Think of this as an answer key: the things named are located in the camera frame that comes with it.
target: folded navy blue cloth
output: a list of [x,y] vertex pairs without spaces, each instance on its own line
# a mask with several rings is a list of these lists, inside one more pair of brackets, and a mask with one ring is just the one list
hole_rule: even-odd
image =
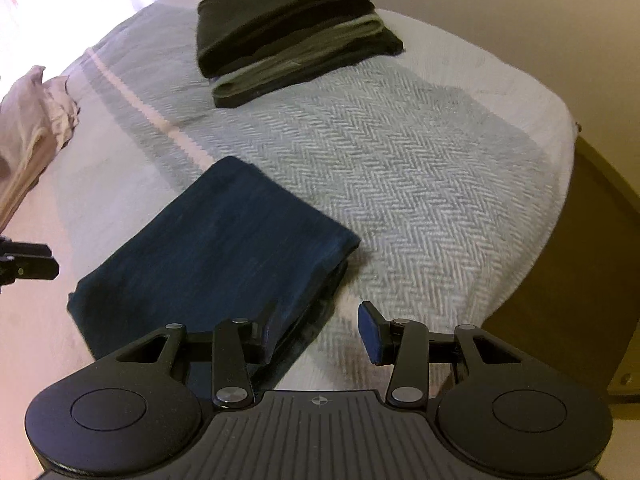
[[[327,300],[359,243],[229,156],[80,280],[68,310],[95,358],[170,322],[205,332],[261,318],[270,362],[250,373],[257,390],[269,388],[330,316]],[[196,390],[209,385],[200,379]]]

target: bed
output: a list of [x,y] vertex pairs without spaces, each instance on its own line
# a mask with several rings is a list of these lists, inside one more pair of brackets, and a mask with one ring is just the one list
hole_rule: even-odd
[[379,9],[404,41],[399,57],[216,110],[194,59],[199,1],[159,0],[65,71],[80,108],[74,138],[4,231],[49,244],[61,272],[0,296],[0,478],[38,475],[26,407],[92,361],[66,311],[78,279],[223,156],[257,165],[362,237],[333,317],[280,388],[384,389],[390,370],[370,366],[357,337],[361,300],[434,332],[481,324],[558,219],[575,124],[531,76]]

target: curtain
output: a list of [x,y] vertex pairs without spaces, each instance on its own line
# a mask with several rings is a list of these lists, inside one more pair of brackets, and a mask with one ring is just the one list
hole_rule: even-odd
[[33,65],[60,74],[117,24],[155,0],[0,0],[0,97]]

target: pink crumpled garment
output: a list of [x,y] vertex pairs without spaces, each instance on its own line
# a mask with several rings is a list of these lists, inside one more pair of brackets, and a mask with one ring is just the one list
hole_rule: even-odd
[[34,66],[0,104],[0,232],[78,124],[66,76],[43,83],[44,69]]

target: brown floor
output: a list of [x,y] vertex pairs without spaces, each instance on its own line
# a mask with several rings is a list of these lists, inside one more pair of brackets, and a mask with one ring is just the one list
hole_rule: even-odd
[[546,248],[483,327],[604,395],[639,318],[640,214],[577,153]]

